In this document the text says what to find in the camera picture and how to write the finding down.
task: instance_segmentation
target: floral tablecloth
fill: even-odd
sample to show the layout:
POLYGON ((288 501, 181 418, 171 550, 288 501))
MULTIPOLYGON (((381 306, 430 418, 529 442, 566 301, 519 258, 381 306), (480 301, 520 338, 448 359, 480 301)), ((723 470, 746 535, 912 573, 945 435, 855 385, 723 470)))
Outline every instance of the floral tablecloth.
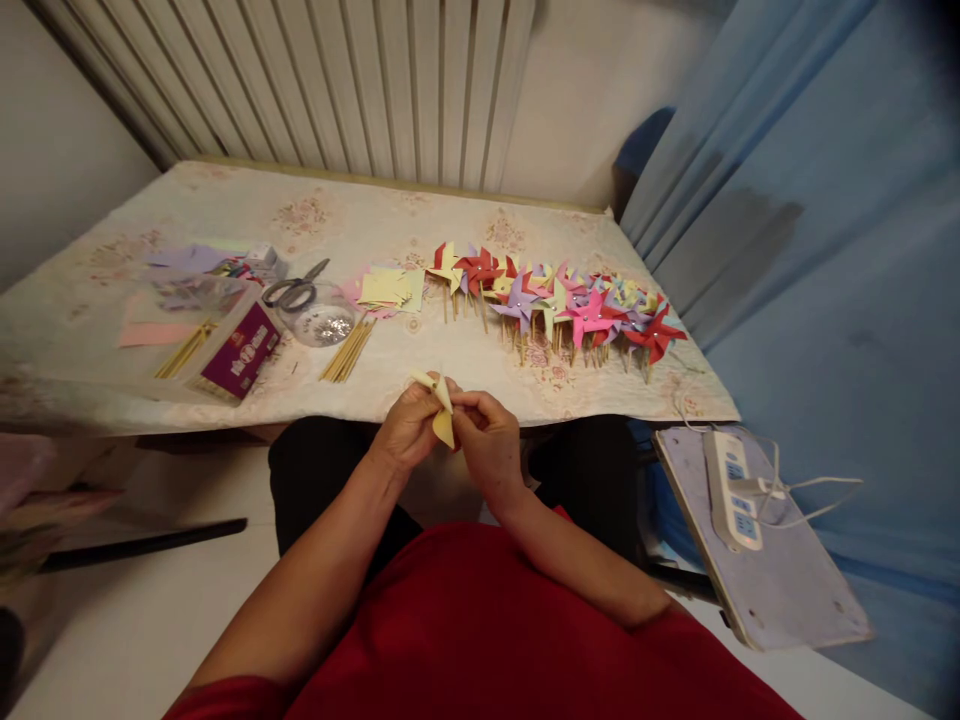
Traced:
POLYGON ((498 397, 524 425, 600 413, 645 420, 738 420, 730 395, 693 341, 676 343, 647 385, 614 358, 600 369, 573 367, 542 339, 517 352, 472 313, 444 323, 432 284, 418 315, 377 324, 346 383, 319 382, 333 348, 307 348, 286 333, 236 408, 165 403, 104 386, 55 383, 32 372, 38 353, 72 325, 115 302, 112 287, 135 277, 143 257, 191 242, 273 244, 299 275, 324 257, 323 278, 355 277, 371 261, 426 267, 442 242, 485 245, 497 254, 590 272, 619 271, 641 287, 657 284, 605 215, 429 192, 183 162, 112 212, 0 298, 0 423, 47 433, 135 434, 243 427, 304 415, 381 421, 411 368, 437 369, 465 388, 498 397))

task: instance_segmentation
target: clear plastic container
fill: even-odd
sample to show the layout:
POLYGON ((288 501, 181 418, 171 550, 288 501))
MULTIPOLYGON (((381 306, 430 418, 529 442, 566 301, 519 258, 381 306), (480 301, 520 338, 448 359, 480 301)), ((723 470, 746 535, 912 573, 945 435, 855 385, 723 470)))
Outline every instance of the clear plastic container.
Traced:
POLYGON ((281 335, 261 292, 249 280, 147 270, 58 336, 36 372, 155 400, 239 405, 281 335), (139 337, 179 335, 165 344, 123 346, 131 330, 139 337))
POLYGON ((278 310, 293 337, 309 347, 329 347, 343 342, 357 322, 357 313, 333 283, 316 280, 316 297, 295 312, 278 310))

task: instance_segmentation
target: power strip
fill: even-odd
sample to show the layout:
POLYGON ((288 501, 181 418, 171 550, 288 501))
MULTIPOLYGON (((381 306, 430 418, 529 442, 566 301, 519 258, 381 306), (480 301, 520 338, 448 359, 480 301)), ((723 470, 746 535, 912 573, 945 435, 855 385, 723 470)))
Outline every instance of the power strip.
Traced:
POLYGON ((703 451, 714 530, 732 552, 762 550, 756 503, 745 496, 762 492, 764 481, 749 476, 743 443, 730 433, 710 430, 703 434, 703 451))

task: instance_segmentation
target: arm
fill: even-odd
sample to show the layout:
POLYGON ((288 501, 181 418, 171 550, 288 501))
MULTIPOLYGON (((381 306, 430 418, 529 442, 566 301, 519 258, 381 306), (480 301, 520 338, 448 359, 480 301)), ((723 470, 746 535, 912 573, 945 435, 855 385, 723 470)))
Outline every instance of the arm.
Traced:
POLYGON ((290 688, 316 670, 343 633, 410 471, 437 443, 430 418, 439 409, 426 388, 407 388, 344 489, 243 604, 188 690, 239 675, 290 688))
POLYGON ((547 577, 633 629, 673 602, 650 577, 547 508, 523 484, 517 419, 483 392, 455 393, 454 428, 490 512, 547 577))

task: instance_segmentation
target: black pants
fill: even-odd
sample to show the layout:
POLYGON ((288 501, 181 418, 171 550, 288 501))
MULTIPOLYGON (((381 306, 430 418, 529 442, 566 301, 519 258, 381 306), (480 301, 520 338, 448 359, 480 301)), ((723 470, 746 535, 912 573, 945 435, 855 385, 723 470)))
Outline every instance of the black pants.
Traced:
MULTIPOLYGON (((270 448, 270 491, 283 555, 333 502, 366 454, 378 426, 307 417, 270 448)), ((627 419, 582 418, 559 426, 530 455, 537 496, 561 505, 581 528, 630 562, 643 565, 637 530, 637 458, 627 419)), ((399 506, 383 532, 367 580, 423 529, 399 506)))

